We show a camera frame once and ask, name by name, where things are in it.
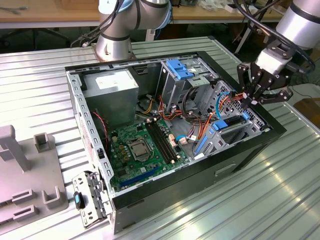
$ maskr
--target blue latch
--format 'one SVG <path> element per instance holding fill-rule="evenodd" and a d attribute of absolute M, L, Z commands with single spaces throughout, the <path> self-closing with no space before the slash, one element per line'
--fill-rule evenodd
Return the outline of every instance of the blue latch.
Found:
<path fill-rule="evenodd" d="M 219 120 L 213 123 L 212 126 L 216 131 L 219 131 L 220 129 L 224 129 L 228 127 L 228 124 L 226 124 L 226 122 L 223 120 Z"/>
<path fill-rule="evenodd" d="M 179 80 L 189 79 L 194 77 L 194 74 L 191 72 L 188 72 L 188 69 L 186 68 L 186 66 L 182 64 L 178 59 L 167 60 L 166 64 L 168 65 L 170 70 L 176 74 L 176 77 Z"/>
<path fill-rule="evenodd" d="M 250 119 L 250 116 L 247 113 L 242 113 L 242 117 L 244 118 L 244 120 L 248 121 Z"/>

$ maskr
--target side panel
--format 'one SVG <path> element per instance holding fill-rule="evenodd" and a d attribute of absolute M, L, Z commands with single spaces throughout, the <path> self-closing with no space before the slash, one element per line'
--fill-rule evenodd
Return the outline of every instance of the side panel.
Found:
<path fill-rule="evenodd" d="M 242 162 L 252 160 L 252 153 L 261 149 L 261 147 L 266 146 L 267 145 L 250 148 L 223 162 L 142 198 L 133 204 L 118 209 L 115 212 L 115 218 L 112 221 L 114 233 L 120 232 L 139 221 L 149 218 L 165 208 L 170 207 L 231 175 Z"/>

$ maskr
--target yellow wire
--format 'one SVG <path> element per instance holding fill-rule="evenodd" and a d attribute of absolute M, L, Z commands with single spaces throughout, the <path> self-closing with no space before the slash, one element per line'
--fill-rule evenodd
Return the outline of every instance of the yellow wire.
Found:
<path fill-rule="evenodd" d="M 153 99 L 150 100 L 150 105 L 149 105 L 149 108 L 143 112 L 143 114 L 148 114 L 150 111 L 151 111 L 151 108 L 152 108 L 152 102 L 153 102 Z"/>

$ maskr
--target black wire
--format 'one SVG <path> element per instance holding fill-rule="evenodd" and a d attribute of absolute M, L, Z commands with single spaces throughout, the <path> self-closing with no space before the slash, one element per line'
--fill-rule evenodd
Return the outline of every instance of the black wire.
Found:
<path fill-rule="evenodd" d="M 73 44 L 75 44 L 76 42 L 81 41 L 82 40 L 90 40 L 90 42 L 88 44 L 91 44 L 101 33 L 103 33 L 105 30 L 107 30 L 107 28 L 113 23 L 114 19 L 116 18 L 122 4 L 124 3 L 125 0 L 117 0 L 115 3 L 115 8 L 113 10 L 113 12 L 102 22 L 99 24 L 99 26 L 97 26 L 95 29 L 93 29 L 92 31 L 83 34 L 82 36 L 80 36 L 78 39 L 76 39 L 75 41 L 73 41 L 70 45 L 70 47 L 72 48 Z M 111 21 L 108 23 L 108 25 L 104 26 L 103 28 L 101 28 L 105 23 L 107 23 L 111 18 Z"/>
<path fill-rule="evenodd" d="M 310 73 L 315 70 L 316 66 L 315 63 L 311 60 L 311 58 L 307 55 L 305 51 L 303 51 L 298 45 L 287 39 L 282 34 L 278 33 L 277 31 L 273 30 L 272 28 L 262 24 L 259 20 L 255 19 L 251 14 L 246 12 L 241 5 L 239 4 L 239 0 L 233 0 L 233 3 L 235 4 L 236 8 L 239 10 L 241 14 L 243 14 L 245 17 L 247 17 L 250 21 L 252 21 L 255 25 L 259 26 L 269 34 L 273 35 L 275 38 L 286 44 L 288 47 L 291 47 L 294 49 L 297 53 L 299 53 L 310 65 L 309 70 L 304 70 L 303 68 L 299 68 L 300 73 Z"/>
<path fill-rule="evenodd" d="M 312 96 L 310 96 L 310 95 L 303 95 L 303 94 L 301 94 L 300 92 L 298 92 L 297 90 L 295 90 L 294 86 L 292 86 L 292 90 L 295 91 L 297 94 L 301 95 L 302 97 L 309 97 L 309 98 L 312 99 Z"/>
<path fill-rule="evenodd" d="M 261 16 L 259 16 L 260 19 L 263 18 L 263 16 L 265 15 L 266 11 L 271 8 L 273 5 L 275 5 L 276 3 L 278 3 L 280 0 L 274 0 L 272 2 L 270 2 L 269 4 L 265 5 L 263 8 L 259 9 L 256 13 L 254 13 L 253 15 L 251 14 L 250 11 L 247 10 L 247 8 L 245 8 L 247 10 L 248 13 L 250 13 L 253 17 L 257 17 L 259 14 L 261 14 Z M 249 29 L 251 29 L 252 31 L 257 31 L 257 29 L 255 27 L 251 26 L 251 22 L 250 20 L 248 20 L 247 26 Z"/>
<path fill-rule="evenodd" d="M 256 11 L 256 13 L 253 14 L 254 17 L 258 16 L 260 13 L 264 12 L 265 10 L 268 10 L 269 8 L 271 8 L 273 5 L 275 5 L 276 3 L 278 3 L 280 0 L 273 0 L 272 2 L 270 2 L 269 4 L 265 5 L 263 8 L 259 9 L 258 11 Z"/>
<path fill-rule="evenodd" d="M 182 110 L 182 115 L 184 116 L 185 120 L 192 124 L 192 125 L 196 125 L 198 126 L 199 125 L 199 120 L 202 124 L 206 123 L 206 121 L 208 120 L 208 117 L 201 117 L 201 116 L 196 116 L 194 114 L 191 114 L 192 116 L 190 116 L 188 113 L 187 113 L 187 110 L 186 110 L 186 102 L 187 102 L 187 99 L 189 98 L 189 96 L 191 96 L 198 88 L 190 88 L 188 90 L 188 92 L 184 95 L 183 99 L 182 99 L 182 103 L 181 103 L 181 110 Z"/>

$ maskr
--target red wire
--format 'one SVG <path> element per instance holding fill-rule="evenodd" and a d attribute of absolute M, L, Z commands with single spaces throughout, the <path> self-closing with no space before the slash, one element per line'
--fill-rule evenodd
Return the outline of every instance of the red wire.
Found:
<path fill-rule="evenodd" d="M 104 119 L 102 117 L 100 117 L 100 115 L 94 111 L 92 111 L 92 113 L 100 120 L 100 122 L 103 125 L 103 129 L 104 129 L 104 134 L 105 134 L 105 150 L 107 150 L 108 147 L 108 137 L 107 137 L 107 128 L 106 125 L 104 123 Z"/>

